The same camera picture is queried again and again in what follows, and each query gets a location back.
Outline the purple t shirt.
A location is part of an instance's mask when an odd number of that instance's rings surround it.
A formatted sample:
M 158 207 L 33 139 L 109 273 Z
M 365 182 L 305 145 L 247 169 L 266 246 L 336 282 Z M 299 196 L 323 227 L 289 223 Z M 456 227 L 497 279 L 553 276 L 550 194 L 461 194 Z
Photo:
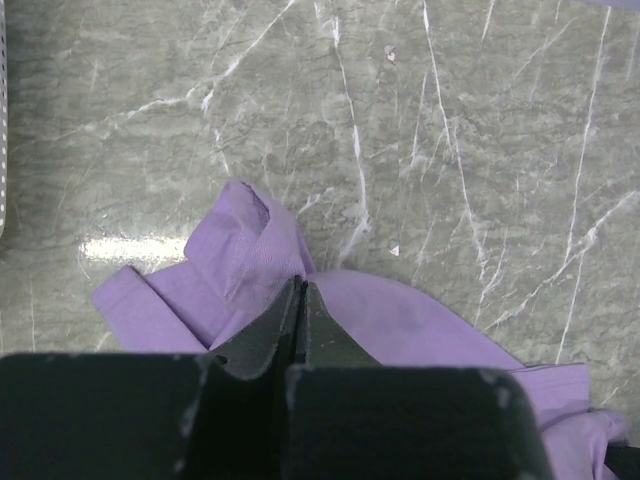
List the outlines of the purple t shirt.
M 532 402 L 555 477 L 613 477 L 606 451 L 626 441 L 628 425 L 619 413 L 592 407 L 586 366 L 527 367 L 418 290 L 362 272 L 318 271 L 294 215 L 257 187 L 228 183 L 185 256 L 146 276 L 123 267 L 94 292 L 94 305 L 123 348 L 214 349 L 299 276 L 318 286 L 330 316 L 382 364 L 508 371 Z

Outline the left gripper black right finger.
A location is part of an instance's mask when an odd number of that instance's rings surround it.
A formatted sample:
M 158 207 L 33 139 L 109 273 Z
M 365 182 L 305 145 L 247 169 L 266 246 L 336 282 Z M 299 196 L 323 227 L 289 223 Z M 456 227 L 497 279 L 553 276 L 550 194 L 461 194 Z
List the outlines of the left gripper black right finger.
M 549 479 L 530 402 L 485 368 L 385 367 L 303 289 L 285 383 L 288 479 Z

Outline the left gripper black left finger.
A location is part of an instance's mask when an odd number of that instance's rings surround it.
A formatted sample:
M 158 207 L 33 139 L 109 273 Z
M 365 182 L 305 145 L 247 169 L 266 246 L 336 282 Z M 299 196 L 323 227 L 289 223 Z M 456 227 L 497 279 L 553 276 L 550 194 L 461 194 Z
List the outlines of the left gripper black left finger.
M 303 292 L 202 354 L 1 361 L 5 479 L 282 479 L 284 376 Z

